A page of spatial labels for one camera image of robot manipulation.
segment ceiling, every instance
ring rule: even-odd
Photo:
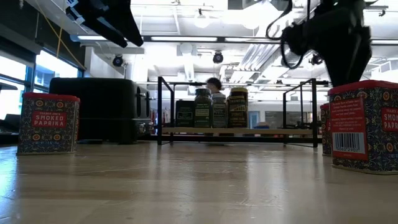
[[[26,1],[40,9],[37,5],[38,2],[44,14],[70,34],[95,35],[92,31],[84,30],[66,17],[63,13],[63,9],[66,7],[66,0]],[[295,4],[302,6],[299,4],[300,2],[304,2],[305,5],[306,1],[296,0]],[[312,0],[314,6],[316,6],[317,2],[318,0]],[[380,0],[375,5],[389,6],[389,8],[382,17],[379,16],[381,10],[365,11],[365,23],[371,27],[372,36],[380,39],[397,37],[398,3],[395,3],[394,0]],[[198,15],[199,8],[202,9],[203,15],[208,16],[208,25],[205,28],[201,28],[195,18]],[[131,0],[131,10],[142,35],[264,37],[266,26],[281,13],[267,0],[261,6],[256,4],[242,11],[229,11],[227,9],[228,0],[180,0],[180,4],[174,0]],[[283,28],[286,22],[296,21],[304,17],[303,8],[295,7],[293,12],[279,21],[279,25]],[[117,47],[109,42],[90,43],[89,45],[93,44],[98,44],[101,49],[114,49]],[[232,68],[236,68],[235,66],[242,64],[245,59],[247,60],[247,57],[252,58],[251,63],[257,61],[262,63],[262,66],[257,73],[245,73],[243,78],[240,79],[245,80],[245,82],[248,80],[250,82],[259,81],[261,80],[259,73],[265,73],[269,67],[278,68],[281,66],[280,58],[276,57],[276,53],[274,53],[278,52],[278,46],[274,48],[272,46],[262,46],[261,50],[251,52],[254,47],[250,44],[192,44],[198,51],[198,55],[193,58],[193,69],[198,80],[202,80],[204,77],[220,75],[220,70],[223,69],[222,65],[232,65]],[[147,42],[142,46],[145,50],[146,61],[154,65],[157,71],[150,73],[150,76],[178,76],[178,73],[184,72],[185,64],[177,56],[178,45],[179,43]],[[222,51],[224,55],[224,62],[219,65],[215,65],[212,62],[212,54],[217,50]],[[100,56],[112,59],[114,54],[110,53]],[[131,56],[126,54],[124,58],[128,59]],[[398,58],[398,47],[373,47],[373,60],[390,60],[390,58]],[[283,78],[284,83],[299,83],[301,80],[312,77],[322,80],[328,79],[324,64],[312,66],[308,60],[309,58],[306,58],[302,66],[296,70],[286,70],[285,72],[280,70],[278,71],[280,72],[279,76],[269,78],[260,83],[272,83],[281,78]]]

